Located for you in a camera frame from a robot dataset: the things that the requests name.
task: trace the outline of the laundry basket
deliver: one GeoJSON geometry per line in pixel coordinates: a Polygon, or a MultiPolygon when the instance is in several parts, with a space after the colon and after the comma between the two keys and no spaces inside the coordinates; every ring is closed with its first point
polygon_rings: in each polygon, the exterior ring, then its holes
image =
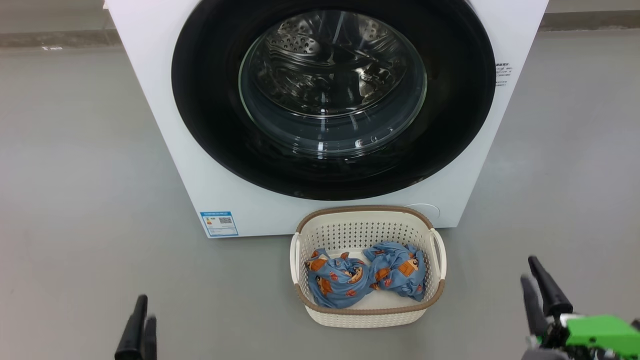
{"type": "Polygon", "coordinates": [[[440,298],[447,275],[447,255],[438,231],[423,214],[399,206],[351,206],[311,213],[298,225],[290,257],[291,278],[309,315],[317,323],[333,327],[412,323],[440,298]],[[345,309],[321,307],[314,302],[305,266],[314,250],[324,248],[332,258],[348,251],[350,258],[368,262],[362,251],[382,241],[409,243],[422,250],[426,289],[421,302],[384,290],[373,291],[345,309]]]}

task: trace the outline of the basket rim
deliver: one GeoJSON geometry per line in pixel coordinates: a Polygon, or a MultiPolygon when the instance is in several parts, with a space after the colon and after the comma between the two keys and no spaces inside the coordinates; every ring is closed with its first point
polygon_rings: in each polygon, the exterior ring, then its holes
{"type": "MultiPolygon", "coordinates": [[[[422,213],[414,209],[405,208],[402,206],[366,205],[366,206],[343,206],[340,208],[330,208],[330,209],[322,209],[322,210],[314,211],[313,213],[305,216],[305,218],[302,219],[302,221],[298,224],[298,227],[296,228],[296,232],[300,233],[304,228],[304,226],[309,221],[311,221],[311,219],[315,217],[319,217],[321,215],[329,215],[329,214],[337,214],[337,213],[352,213],[352,212],[359,212],[359,211],[395,211],[398,213],[407,213],[423,221],[425,225],[427,225],[429,230],[433,229],[433,225],[431,224],[429,219],[426,216],[424,216],[422,213]]],[[[413,311],[421,311],[421,310],[427,309],[429,306],[433,305],[436,301],[438,301],[438,299],[442,295],[442,292],[444,291],[444,284],[445,284],[444,279],[440,279],[440,282],[438,283],[438,289],[428,301],[421,302],[419,304],[412,305],[412,306],[390,307],[386,309],[332,309],[329,307],[321,307],[311,302],[305,296],[305,294],[302,293],[300,284],[296,283],[294,284],[294,287],[296,289],[296,293],[298,294],[298,298],[300,298],[302,303],[304,303],[304,305],[307,306],[309,309],[313,311],[317,311],[318,313],[333,314],[333,315],[389,315],[389,314],[399,314],[399,313],[411,313],[413,311]]]]}

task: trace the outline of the front-loading washing machine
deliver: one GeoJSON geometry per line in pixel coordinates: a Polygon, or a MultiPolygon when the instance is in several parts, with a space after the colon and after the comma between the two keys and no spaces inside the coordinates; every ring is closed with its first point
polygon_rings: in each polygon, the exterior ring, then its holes
{"type": "Polygon", "coordinates": [[[546,5],[108,0],[211,238],[369,204],[457,226],[546,5]]]}

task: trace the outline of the crumpled clothing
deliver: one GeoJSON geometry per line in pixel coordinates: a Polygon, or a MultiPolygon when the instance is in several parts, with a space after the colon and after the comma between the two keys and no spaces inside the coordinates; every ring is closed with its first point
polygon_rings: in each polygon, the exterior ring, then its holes
{"type": "Polygon", "coordinates": [[[309,289],[316,304],[342,309],[373,291],[369,267],[362,260],[348,256],[345,252],[332,259],[324,249],[317,249],[305,263],[309,289]]]}
{"type": "Polygon", "coordinates": [[[400,296],[422,301],[426,266],[421,250],[413,245],[385,241],[363,253],[371,261],[371,277],[376,289],[395,291],[400,296]]]}

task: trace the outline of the washing machine door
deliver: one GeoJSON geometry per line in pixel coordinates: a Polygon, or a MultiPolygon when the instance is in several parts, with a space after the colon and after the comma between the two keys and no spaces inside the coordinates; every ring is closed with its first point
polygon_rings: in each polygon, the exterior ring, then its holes
{"type": "Polygon", "coordinates": [[[319,200],[433,175],[475,137],[490,41],[459,0],[203,0],[172,65],[195,140],[243,179],[319,200]]]}

